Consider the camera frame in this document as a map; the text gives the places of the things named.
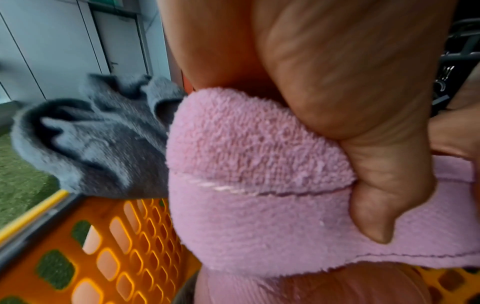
baseboard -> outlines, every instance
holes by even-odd
[[[15,101],[0,104],[0,128],[8,127],[13,123],[15,113],[20,109],[20,105]]]

blue-gray fabric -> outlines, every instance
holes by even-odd
[[[21,110],[11,131],[17,153],[72,193],[167,197],[168,132],[184,90],[165,78],[89,75],[80,92],[85,100]]]

pink towel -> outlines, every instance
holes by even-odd
[[[480,266],[468,161],[436,156],[435,195],[380,245],[349,217],[356,177],[343,151],[273,101],[230,89],[190,95],[166,158],[175,228],[210,270],[276,277],[358,261]]]

orange basket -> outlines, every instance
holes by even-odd
[[[61,190],[0,231],[0,304],[170,303],[200,265],[166,199]]]

green carpet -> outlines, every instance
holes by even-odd
[[[0,228],[59,189],[57,179],[22,160],[0,132]]]

